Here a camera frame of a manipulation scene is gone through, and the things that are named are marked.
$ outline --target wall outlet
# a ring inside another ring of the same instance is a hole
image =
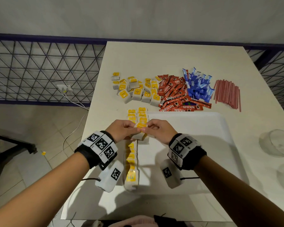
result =
[[[72,91],[72,88],[69,84],[57,84],[57,88],[63,92]]]

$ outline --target white wall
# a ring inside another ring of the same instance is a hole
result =
[[[284,0],[0,0],[0,33],[284,44]]]

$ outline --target white power cord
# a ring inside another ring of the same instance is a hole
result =
[[[63,141],[63,143],[62,143],[62,151],[64,151],[64,143],[65,143],[66,139],[67,139],[69,136],[71,136],[71,135],[80,127],[83,118],[86,116],[87,111],[89,111],[89,110],[88,110],[80,101],[78,101],[78,103],[80,103],[81,105],[79,105],[79,104],[74,103],[73,101],[71,101],[71,100],[68,98],[68,96],[66,95],[66,91],[65,91],[65,94],[63,94],[62,91],[61,91],[61,94],[62,94],[63,97],[66,98],[69,102],[71,102],[71,103],[73,103],[73,104],[76,104],[77,106],[82,107],[83,109],[86,110],[86,112],[85,112],[85,114],[83,115],[83,117],[81,118],[81,120],[80,120],[79,125],[77,126],[77,128],[76,128],[72,133],[70,133],[70,134],[64,139],[64,141]]]

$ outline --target pink fabric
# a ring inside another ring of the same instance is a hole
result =
[[[109,227],[124,227],[125,225],[131,225],[132,227],[158,227],[153,218],[142,215],[114,223]]]

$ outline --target hand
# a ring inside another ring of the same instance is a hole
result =
[[[110,133],[114,138],[115,143],[117,143],[123,139],[130,139],[129,135],[141,132],[140,128],[134,126],[135,124],[130,120],[116,119],[105,131]]]
[[[142,132],[155,136],[161,143],[166,145],[178,133],[166,120],[151,119],[147,125],[148,127],[141,128]]]

